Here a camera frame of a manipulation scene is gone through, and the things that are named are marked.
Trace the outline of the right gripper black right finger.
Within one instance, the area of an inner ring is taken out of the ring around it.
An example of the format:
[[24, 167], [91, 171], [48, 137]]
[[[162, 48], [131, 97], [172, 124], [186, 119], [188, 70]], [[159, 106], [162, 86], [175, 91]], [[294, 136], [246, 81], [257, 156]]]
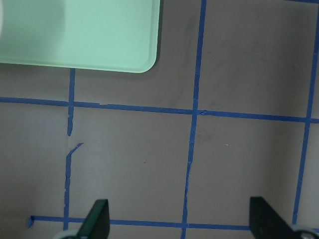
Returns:
[[255, 239], [301, 239], [263, 197], [250, 197], [249, 228]]

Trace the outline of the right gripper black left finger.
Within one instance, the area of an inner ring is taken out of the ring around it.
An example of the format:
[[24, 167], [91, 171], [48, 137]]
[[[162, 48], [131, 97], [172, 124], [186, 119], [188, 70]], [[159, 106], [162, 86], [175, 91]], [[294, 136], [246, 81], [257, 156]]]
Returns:
[[110, 213], [107, 199], [96, 200], [76, 239], [107, 239], [110, 233]]

